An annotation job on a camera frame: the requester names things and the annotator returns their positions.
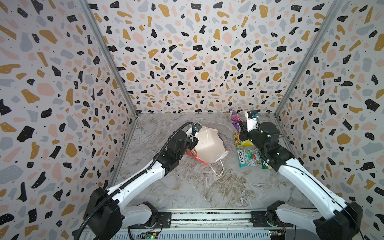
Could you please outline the red paper bag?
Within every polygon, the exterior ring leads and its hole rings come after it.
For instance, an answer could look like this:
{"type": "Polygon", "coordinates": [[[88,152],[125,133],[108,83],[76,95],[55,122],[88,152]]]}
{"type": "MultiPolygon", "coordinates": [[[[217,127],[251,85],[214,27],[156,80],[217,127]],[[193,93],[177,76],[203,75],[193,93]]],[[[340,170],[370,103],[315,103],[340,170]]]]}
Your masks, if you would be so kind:
{"type": "Polygon", "coordinates": [[[218,130],[203,126],[198,135],[198,144],[192,149],[187,150],[187,155],[209,166],[215,175],[221,176],[224,173],[222,160],[228,155],[228,149],[218,130]],[[212,167],[213,164],[220,163],[222,171],[217,173],[212,167]]]}

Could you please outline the pink berries candy bag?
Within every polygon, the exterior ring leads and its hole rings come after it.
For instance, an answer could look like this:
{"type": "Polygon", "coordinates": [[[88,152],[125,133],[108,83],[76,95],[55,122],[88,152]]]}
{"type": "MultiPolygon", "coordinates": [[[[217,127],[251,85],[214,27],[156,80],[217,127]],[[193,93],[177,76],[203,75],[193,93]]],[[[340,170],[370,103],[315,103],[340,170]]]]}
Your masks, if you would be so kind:
{"type": "Polygon", "coordinates": [[[229,109],[230,118],[233,126],[235,127],[236,131],[239,133],[242,130],[242,122],[240,115],[233,109],[229,109]]]}

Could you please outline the teal mint candy bag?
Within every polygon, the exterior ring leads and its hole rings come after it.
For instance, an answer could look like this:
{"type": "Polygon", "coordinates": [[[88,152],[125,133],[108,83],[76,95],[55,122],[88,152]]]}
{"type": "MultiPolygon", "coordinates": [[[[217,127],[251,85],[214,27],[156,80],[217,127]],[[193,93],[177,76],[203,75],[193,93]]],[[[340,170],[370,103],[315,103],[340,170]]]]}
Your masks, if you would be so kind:
{"type": "Polygon", "coordinates": [[[260,154],[256,149],[237,149],[239,167],[261,167],[260,154]]]}

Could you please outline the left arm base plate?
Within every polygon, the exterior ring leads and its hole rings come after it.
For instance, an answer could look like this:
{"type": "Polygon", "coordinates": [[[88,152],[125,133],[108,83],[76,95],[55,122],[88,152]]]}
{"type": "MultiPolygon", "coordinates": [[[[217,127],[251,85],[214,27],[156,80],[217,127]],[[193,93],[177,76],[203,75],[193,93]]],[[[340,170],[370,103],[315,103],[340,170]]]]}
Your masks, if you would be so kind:
{"type": "Polygon", "coordinates": [[[146,223],[133,225],[131,229],[169,229],[171,227],[171,220],[171,212],[158,212],[152,214],[146,223]]]}

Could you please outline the yellow snack bag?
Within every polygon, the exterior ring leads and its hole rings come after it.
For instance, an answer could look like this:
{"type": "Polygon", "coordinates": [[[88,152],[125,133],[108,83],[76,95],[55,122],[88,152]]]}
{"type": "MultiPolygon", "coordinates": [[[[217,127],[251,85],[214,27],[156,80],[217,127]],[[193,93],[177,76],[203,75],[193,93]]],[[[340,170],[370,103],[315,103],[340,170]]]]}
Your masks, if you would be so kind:
{"type": "Polygon", "coordinates": [[[238,149],[255,149],[256,147],[252,144],[250,140],[241,141],[240,134],[236,131],[233,132],[235,146],[238,149]]]}

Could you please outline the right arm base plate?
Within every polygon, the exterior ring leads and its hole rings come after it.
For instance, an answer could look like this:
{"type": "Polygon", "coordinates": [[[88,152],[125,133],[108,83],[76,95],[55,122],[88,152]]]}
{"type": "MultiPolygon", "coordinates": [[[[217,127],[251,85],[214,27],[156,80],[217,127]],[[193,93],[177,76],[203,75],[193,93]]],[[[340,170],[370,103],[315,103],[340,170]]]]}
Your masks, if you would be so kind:
{"type": "Polygon", "coordinates": [[[294,226],[279,220],[273,211],[252,211],[250,222],[253,224],[254,228],[282,228],[294,226]]]}

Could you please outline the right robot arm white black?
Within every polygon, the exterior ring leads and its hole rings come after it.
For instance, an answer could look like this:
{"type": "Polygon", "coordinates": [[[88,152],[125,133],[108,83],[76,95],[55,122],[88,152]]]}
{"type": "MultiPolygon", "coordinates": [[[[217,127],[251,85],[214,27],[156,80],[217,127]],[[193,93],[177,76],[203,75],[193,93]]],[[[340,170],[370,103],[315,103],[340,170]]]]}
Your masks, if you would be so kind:
{"type": "Polygon", "coordinates": [[[251,141],[261,159],[293,183],[316,208],[310,211],[276,201],[267,208],[269,225],[289,223],[316,234],[321,240],[351,240],[361,233],[362,207],[356,202],[346,202],[312,176],[294,154],[280,145],[280,132],[275,124],[252,120],[248,125],[240,124],[240,128],[240,140],[251,141]]]}

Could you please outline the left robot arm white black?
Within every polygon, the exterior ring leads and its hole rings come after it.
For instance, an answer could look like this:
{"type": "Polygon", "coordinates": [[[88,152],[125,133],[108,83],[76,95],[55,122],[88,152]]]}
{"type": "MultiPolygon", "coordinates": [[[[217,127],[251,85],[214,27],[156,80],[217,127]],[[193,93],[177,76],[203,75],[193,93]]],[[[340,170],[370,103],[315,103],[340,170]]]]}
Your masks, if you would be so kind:
{"type": "Polygon", "coordinates": [[[179,165],[187,150],[198,144],[197,133],[192,122],[183,124],[135,175],[109,189],[99,187],[94,190],[84,213],[84,221],[74,233],[74,238],[80,239],[85,227],[91,229],[96,240],[110,240],[124,226],[155,225],[158,210],[150,203],[130,207],[128,211],[124,209],[139,193],[179,165]]]}

